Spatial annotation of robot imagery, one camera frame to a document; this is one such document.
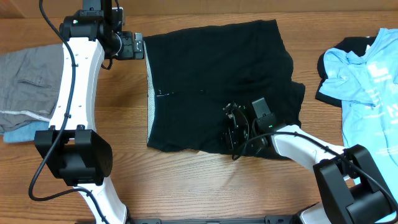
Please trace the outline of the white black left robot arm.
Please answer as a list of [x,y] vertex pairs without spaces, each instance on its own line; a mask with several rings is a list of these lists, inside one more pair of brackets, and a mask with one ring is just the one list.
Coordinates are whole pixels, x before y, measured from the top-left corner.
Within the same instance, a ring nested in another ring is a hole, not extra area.
[[95,99],[104,61],[142,60],[142,34],[123,30],[124,11],[117,0],[84,1],[83,7],[54,28],[62,41],[63,70],[58,100],[45,131],[34,144],[47,167],[79,193],[95,223],[132,223],[128,207],[111,181],[113,152],[97,133]]

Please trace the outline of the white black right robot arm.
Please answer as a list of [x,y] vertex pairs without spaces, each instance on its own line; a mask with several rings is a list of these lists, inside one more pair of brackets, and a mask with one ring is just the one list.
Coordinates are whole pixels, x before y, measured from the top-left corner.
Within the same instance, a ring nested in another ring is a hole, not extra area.
[[243,156],[290,159],[313,172],[321,202],[265,223],[385,223],[397,202],[369,151],[322,141],[296,124],[276,118],[265,99],[223,108],[223,143],[235,161]]

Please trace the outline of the black shorts with mesh lining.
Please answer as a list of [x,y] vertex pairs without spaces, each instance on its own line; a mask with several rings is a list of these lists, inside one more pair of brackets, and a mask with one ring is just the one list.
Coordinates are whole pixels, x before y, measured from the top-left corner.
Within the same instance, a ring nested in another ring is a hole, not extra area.
[[276,21],[178,30],[145,43],[154,110],[149,147],[232,154],[222,137],[224,108],[260,98],[279,121],[300,125],[305,86],[292,80]]

